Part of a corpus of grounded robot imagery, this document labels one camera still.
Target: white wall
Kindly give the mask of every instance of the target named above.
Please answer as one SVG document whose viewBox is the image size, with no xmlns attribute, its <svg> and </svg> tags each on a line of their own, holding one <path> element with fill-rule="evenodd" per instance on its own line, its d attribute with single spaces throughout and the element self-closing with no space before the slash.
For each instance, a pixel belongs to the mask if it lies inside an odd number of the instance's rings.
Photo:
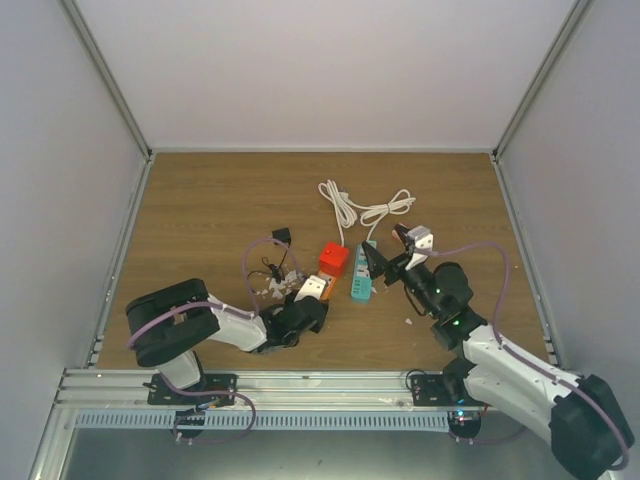
<svg viewBox="0 0 640 480">
<path fill-rule="evenodd" d="M 142 159 L 55 1 L 0 18 L 0 476 L 19 479 L 88 345 Z"/>
<path fill-rule="evenodd" d="M 639 18 L 635 0 L 595 2 L 503 159 L 564 362 L 612 385 L 636 436 Z"/>
<path fill-rule="evenodd" d="M 492 149 L 572 0 L 78 0 L 147 141 Z"/>
</svg>

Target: white power cord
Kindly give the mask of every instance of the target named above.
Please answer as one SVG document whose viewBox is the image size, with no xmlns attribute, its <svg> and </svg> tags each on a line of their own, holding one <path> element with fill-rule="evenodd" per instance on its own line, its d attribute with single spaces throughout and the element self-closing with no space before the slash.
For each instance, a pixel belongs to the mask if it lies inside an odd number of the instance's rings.
<svg viewBox="0 0 640 480">
<path fill-rule="evenodd" d="M 327 183 L 319 183 L 318 191 L 320 195 L 333 204 L 333 209 L 336 212 L 338 231 L 340 232 L 340 245 L 343 247 L 344 234 L 342 233 L 342 229 L 354 226 L 358 218 L 360 219 L 360 225 L 363 227 L 371 227 L 369 235 L 367 235 L 367 240 L 370 240 L 371 234 L 384 217 L 388 214 L 403 215 L 407 213 L 411 209 L 411 204 L 416 200 L 415 197 L 411 196 L 409 190 L 403 188 L 402 190 L 398 190 L 398 193 L 393 196 L 389 203 L 364 207 L 352 202 L 349 199 L 349 194 L 347 192 L 341 192 L 333 180 L 327 180 Z M 358 217 L 355 209 L 363 210 L 360 217 Z"/>
</svg>

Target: red cube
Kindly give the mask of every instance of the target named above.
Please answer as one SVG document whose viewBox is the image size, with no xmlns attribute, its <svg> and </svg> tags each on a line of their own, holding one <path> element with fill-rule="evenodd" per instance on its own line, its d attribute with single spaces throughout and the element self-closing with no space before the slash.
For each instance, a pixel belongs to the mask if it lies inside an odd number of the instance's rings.
<svg viewBox="0 0 640 480">
<path fill-rule="evenodd" d="M 320 271 L 325 272 L 332 277 L 339 277 L 347 266 L 348 258 L 348 248 L 342 247 L 337 243 L 329 242 L 325 245 L 322 253 L 320 254 L 320 258 L 318 259 Z"/>
</svg>

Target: power strip socket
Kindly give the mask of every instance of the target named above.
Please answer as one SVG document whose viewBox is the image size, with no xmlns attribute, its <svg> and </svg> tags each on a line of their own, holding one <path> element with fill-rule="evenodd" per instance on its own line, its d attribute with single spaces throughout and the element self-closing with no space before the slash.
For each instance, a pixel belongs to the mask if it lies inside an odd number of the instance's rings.
<svg viewBox="0 0 640 480">
<path fill-rule="evenodd" d="M 375 240 L 367 240 L 367 243 L 376 246 Z M 356 262 L 353 269 L 353 281 L 351 282 L 351 298 L 356 302 L 366 303 L 371 298 L 371 289 L 373 287 L 373 281 L 369 276 L 369 265 L 367 264 L 367 257 L 364 254 L 362 245 L 358 245 L 356 250 Z"/>
</svg>

